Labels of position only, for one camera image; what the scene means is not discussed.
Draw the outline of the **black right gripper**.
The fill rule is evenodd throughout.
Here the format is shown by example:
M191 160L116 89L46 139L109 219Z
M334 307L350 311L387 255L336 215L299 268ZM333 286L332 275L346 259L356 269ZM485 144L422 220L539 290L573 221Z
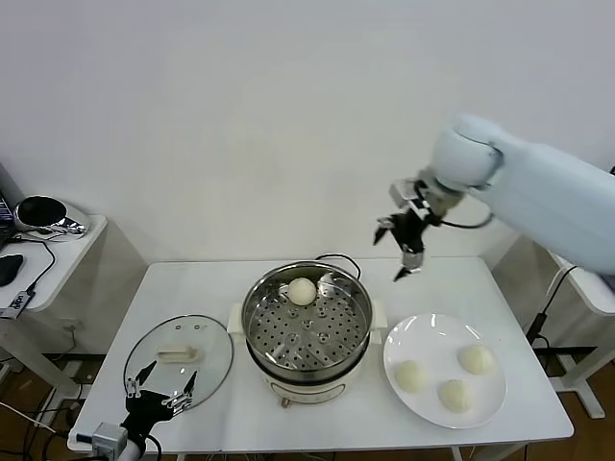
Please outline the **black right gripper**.
M394 281L416 274L422 270L425 245L423 232L429 227L439 227L441 218L429 212L425 218L409 209L377 220L373 244L377 245L387 233L390 233L402 250L401 268Z

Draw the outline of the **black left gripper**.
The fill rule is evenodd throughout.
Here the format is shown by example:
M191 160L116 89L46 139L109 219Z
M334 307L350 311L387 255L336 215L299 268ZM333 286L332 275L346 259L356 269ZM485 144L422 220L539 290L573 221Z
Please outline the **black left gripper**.
M153 372L157 361L139 370L135 376L125 379L127 398L125 407L127 417L122 426L133 435L149 435L152 428L163 422L170 421L174 412L184 412L192 404L193 389L197 377L194 371L186 383L183 391L177 396L167 397L164 394L140 389L149 375Z

